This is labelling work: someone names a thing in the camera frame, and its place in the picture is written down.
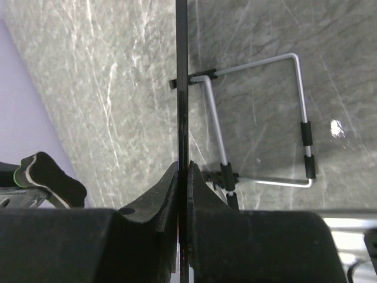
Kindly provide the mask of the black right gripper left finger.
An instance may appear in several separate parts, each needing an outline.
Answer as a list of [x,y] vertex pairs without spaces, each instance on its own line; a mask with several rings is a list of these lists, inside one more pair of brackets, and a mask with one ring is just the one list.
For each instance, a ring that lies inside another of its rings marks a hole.
[[114,209],[1,208],[2,282],[169,282],[178,171]]

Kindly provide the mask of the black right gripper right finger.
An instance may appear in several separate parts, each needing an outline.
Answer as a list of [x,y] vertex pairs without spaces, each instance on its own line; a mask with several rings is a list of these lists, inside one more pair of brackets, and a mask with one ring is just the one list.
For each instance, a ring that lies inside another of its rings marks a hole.
[[331,232],[308,211],[237,211],[190,163],[187,232],[195,282],[345,282]]

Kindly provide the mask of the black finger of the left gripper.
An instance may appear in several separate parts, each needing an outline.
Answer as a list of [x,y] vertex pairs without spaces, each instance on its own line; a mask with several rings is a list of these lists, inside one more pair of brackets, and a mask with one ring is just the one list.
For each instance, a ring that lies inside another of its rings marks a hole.
[[48,197],[38,187],[19,187],[13,179],[18,165],[1,162],[1,208],[38,208]]

